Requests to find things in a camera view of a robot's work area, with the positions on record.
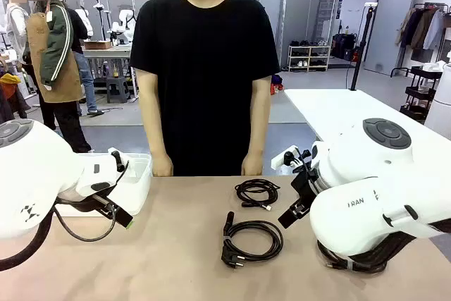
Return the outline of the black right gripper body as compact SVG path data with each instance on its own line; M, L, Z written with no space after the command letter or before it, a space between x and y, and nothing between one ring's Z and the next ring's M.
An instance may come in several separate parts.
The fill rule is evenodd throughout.
M311 206L311 203L318 195L318 190L314 186L317 179L318 176L315 171L300 171L293 179L291 186L299 195L297 201L295 202L297 207Z

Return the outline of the person's right hand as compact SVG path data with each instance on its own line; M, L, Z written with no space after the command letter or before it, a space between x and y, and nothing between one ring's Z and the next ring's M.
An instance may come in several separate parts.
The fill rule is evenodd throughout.
M154 177L173 176L173 162L167 154L152 156L152 175Z

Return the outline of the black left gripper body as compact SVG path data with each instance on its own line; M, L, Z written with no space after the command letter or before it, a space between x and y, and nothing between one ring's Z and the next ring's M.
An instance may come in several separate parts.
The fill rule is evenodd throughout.
M94 194L82 201L71 202L57 199L57 211L62 217L106 217L117 218L117 205L108 197Z

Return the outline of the person's left hand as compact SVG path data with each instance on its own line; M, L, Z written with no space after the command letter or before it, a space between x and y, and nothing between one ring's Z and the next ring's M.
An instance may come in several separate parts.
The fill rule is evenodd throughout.
M242 162L241 175L261 176L263 172L263 160L262 153L248 152Z

